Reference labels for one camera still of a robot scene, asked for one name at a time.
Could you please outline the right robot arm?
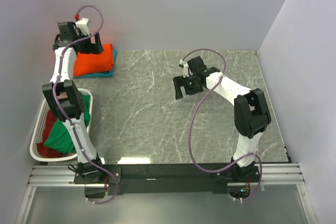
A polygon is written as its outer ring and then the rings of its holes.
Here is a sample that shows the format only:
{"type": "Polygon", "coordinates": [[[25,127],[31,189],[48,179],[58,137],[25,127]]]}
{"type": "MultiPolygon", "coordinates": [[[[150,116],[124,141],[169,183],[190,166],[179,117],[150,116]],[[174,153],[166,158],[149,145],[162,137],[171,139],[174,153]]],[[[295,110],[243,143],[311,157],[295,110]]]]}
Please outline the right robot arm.
{"type": "Polygon", "coordinates": [[[269,107],[262,89],[244,87],[226,77],[215,67],[207,67],[198,56],[189,61],[180,60],[183,74],[173,78],[175,98],[203,92],[215,92],[234,107],[234,124],[238,142],[232,161],[217,174],[228,173],[233,180],[241,182],[256,172],[254,168],[258,142],[271,123],[269,107]]]}

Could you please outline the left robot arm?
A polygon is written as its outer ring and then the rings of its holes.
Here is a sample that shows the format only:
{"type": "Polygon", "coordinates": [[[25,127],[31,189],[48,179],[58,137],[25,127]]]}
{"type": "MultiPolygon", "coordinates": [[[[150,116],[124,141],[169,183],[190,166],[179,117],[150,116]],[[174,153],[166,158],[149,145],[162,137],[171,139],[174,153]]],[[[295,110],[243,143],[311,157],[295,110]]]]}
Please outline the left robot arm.
{"type": "Polygon", "coordinates": [[[89,20],[58,23],[59,34],[53,50],[56,56],[53,76],[43,85],[43,94],[53,115],[65,126],[77,152],[77,166],[69,166],[75,176],[99,183],[105,170],[85,125],[85,103],[73,82],[77,54],[100,54],[103,46],[98,32],[90,33],[89,20]]]}

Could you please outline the white laundry basket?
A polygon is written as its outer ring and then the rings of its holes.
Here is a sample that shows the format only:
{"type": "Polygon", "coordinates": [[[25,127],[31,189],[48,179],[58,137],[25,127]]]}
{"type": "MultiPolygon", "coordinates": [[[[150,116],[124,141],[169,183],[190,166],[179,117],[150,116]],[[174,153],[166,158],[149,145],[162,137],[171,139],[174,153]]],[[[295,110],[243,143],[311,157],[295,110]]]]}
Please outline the white laundry basket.
{"type": "Polygon", "coordinates": [[[75,143],[76,150],[78,153],[74,153],[70,156],[64,156],[61,158],[44,158],[42,157],[37,150],[37,143],[42,142],[43,131],[45,129],[45,119],[46,115],[50,111],[47,101],[44,99],[39,110],[38,118],[35,124],[32,140],[30,143],[30,154],[33,159],[39,162],[63,162],[76,158],[80,162],[86,162],[89,159],[93,160],[98,157],[98,152],[94,148],[90,137],[91,122],[88,123],[86,129],[84,129],[83,116],[80,116],[80,119],[73,119],[72,122],[64,122],[64,126],[67,131],[70,133],[72,140],[75,143]]]}

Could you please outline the green t-shirt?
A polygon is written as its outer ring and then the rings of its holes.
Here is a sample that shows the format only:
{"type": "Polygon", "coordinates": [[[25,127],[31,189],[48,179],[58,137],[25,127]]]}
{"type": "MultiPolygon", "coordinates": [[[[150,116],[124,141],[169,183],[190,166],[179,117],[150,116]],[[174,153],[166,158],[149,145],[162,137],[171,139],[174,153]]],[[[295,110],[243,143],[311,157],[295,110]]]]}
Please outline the green t-shirt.
{"type": "Polygon", "coordinates": [[[75,152],[71,136],[58,118],[52,127],[47,141],[45,142],[45,146],[61,152],[62,155],[75,152]]]}

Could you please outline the dark red t-shirt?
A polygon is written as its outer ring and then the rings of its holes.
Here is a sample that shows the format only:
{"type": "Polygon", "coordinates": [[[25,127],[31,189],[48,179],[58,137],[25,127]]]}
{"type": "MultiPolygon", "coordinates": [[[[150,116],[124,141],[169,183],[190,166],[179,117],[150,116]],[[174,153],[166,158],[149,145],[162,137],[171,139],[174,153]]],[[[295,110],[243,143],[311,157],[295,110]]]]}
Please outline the dark red t-shirt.
{"type": "Polygon", "coordinates": [[[45,129],[43,131],[42,142],[36,144],[38,153],[44,158],[61,158],[62,157],[61,152],[45,146],[45,142],[47,141],[56,120],[57,118],[52,114],[52,112],[48,111],[46,115],[46,119],[45,119],[45,129]]]}

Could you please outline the black base beam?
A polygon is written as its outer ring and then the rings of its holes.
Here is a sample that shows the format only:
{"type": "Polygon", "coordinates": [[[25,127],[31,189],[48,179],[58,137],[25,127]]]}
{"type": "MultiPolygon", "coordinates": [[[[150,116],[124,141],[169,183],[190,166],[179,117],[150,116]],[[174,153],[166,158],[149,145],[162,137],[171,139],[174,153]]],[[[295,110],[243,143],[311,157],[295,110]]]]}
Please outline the black base beam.
{"type": "Polygon", "coordinates": [[[117,193],[198,193],[212,192],[227,194],[230,183],[249,185],[260,180],[259,167],[251,164],[240,168],[238,165],[219,172],[223,163],[207,163],[206,173],[194,164],[105,164],[110,174],[99,171],[90,164],[78,165],[74,183],[108,188],[108,195],[117,193]]]}

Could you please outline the aluminium frame rail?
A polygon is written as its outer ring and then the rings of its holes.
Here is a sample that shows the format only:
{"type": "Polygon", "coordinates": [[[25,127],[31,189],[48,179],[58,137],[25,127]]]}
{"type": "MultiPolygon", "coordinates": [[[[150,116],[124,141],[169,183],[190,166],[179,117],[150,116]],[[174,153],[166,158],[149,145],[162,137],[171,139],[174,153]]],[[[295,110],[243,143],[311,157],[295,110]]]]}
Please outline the aluminium frame rail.
{"type": "MultiPolygon", "coordinates": [[[[115,174],[118,183],[128,180],[144,182],[171,182],[173,180],[190,181],[213,179],[229,185],[243,185],[249,181],[252,185],[258,180],[264,185],[301,185],[305,183],[298,164],[271,163],[262,168],[257,165],[253,173],[246,178],[230,179],[224,173],[209,174],[197,169],[192,164],[131,164],[111,165],[111,172],[115,174]]],[[[33,167],[28,181],[30,187],[66,187],[88,186],[102,187],[105,179],[99,181],[84,180],[67,166],[33,167]]]]}

